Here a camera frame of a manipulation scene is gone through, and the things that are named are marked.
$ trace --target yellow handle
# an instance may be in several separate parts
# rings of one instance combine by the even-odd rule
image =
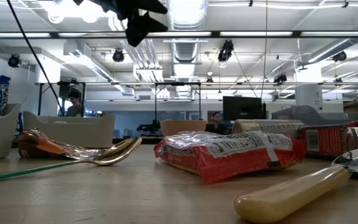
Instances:
[[[234,208],[243,219],[254,223],[277,222],[345,183],[349,177],[345,168],[332,166],[240,196],[234,202]]]

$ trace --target black bracket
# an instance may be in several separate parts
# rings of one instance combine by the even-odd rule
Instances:
[[[342,6],[342,8],[345,9],[347,6],[349,6],[349,2],[345,0],[345,4]]]

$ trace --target label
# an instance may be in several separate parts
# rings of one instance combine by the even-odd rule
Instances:
[[[258,149],[292,150],[292,141],[282,134],[264,134],[260,131],[231,134],[227,139],[210,139],[206,148],[214,158],[226,157]]]
[[[308,151],[319,151],[318,130],[306,130],[306,142]]]
[[[290,121],[257,121],[262,129],[296,129],[299,124],[295,125]]]
[[[302,140],[307,146],[307,151],[338,156],[342,154],[344,128],[316,128],[302,130]]]

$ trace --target fluorescent light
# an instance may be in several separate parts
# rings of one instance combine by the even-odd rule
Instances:
[[[319,37],[319,36],[326,36],[326,37],[333,37],[333,36],[358,36],[358,31],[316,31],[316,32],[302,32],[302,37]]]
[[[27,37],[37,38],[37,37],[50,37],[49,33],[25,33]],[[12,38],[12,37],[23,37],[23,34],[20,32],[17,33],[0,33],[0,37]]]
[[[168,31],[168,32],[154,32],[149,33],[148,37],[169,37],[169,36],[175,36],[175,37],[208,37],[211,35],[211,32],[203,32],[203,31],[194,31],[194,32],[188,32],[188,31]]]
[[[174,44],[174,43],[208,43],[208,40],[164,40],[164,43]]]
[[[125,32],[60,32],[60,37],[125,37]]]
[[[249,31],[249,32],[221,32],[220,36],[245,36],[245,37],[257,37],[257,36],[291,36],[292,32],[283,32],[283,31]]]
[[[120,85],[155,85],[155,83],[142,83],[142,82],[137,82],[137,83],[119,83]]]
[[[107,83],[97,83],[97,82],[94,82],[94,83],[86,83],[87,85],[111,85],[111,83],[107,82]]]
[[[87,102],[109,102],[109,100],[86,100]]]
[[[221,83],[207,83],[203,82],[202,85],[236,85],[237,83],[231,83],[231,82],[221,82]]]

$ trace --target black cable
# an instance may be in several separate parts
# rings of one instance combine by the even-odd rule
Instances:
[[[25,41],[27,42],[27,45],[29,46],[33,56],[35,57],[35,60],[37,61],[38,65],[40,66],[41,71],[44,74],[44,76],[45,76],[45,78],[46,78],[46,80],[48,82],[48,85],[49,85],[50,89],[53,92],[53,95],[55,95],[57,105],[59,106],[59,109],[60,109],[60,112],[62,113],[62,116],[64,116],[65,113],[64,113],[64,110],[63,110],[62,106],[60,106],[59,99],[58,99],[58,96],[56,94],[56,91],[53,89],[52,84],[50,83],[49,78],[47,76],[47,73],[45,72],[44,66],[42,66],[40,59],[38,58],[37,54],[35,53],[34,49],[32,48],[29,39],[25,35],[25,32],[24,32],[23,27],[22,27],[22,24],[20,24],[19,18],[17,18],[16,12],[15,12],[13,6],[12,6],[11,0],[6,0],[6,1],[7,1],[7,4],[9,5],[9,8],[11,8],[11,11],[12,11],[13,16],[15,17],[16,23],[19,26],[19,29],[22,32],[22,35],[23,35]]]
[[[266,0],[266,24],[265,24],[265,63],[264,63],[264,73],[263,73],[263,80],[262,80],[262,92],[260,94],[260,98],[262,99],[264,96],[264,85],[265,85],[265,73],[266,73],[266,60],[267,60],[267,5],[268,5],[269,0]]]

